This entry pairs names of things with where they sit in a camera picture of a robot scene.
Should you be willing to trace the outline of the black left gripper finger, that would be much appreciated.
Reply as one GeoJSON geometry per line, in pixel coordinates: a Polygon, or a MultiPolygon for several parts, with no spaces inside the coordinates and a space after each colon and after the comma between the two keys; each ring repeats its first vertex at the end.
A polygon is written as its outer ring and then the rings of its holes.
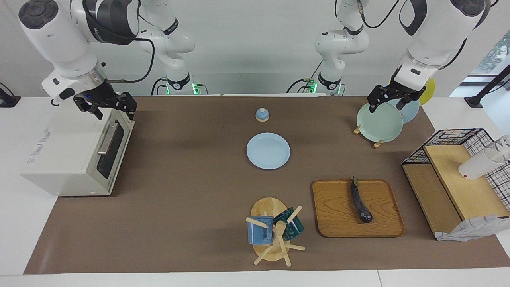
{"type": "Polygon", "coordinates": [[[409,103],[418,103],[419,104],[419,98],[422,96],[425,90],[420,91],[414,91],[410,93],[399,93],[400,100],[396,104],[396,108],[401,111],[405,105],[408,105],[409,103]]]}
{"type": "Polygon", "coordinates": [[[370,113],[374,113],[379,105],[386,103],[386,90],[373,90],[367,100],[370,113]]]}

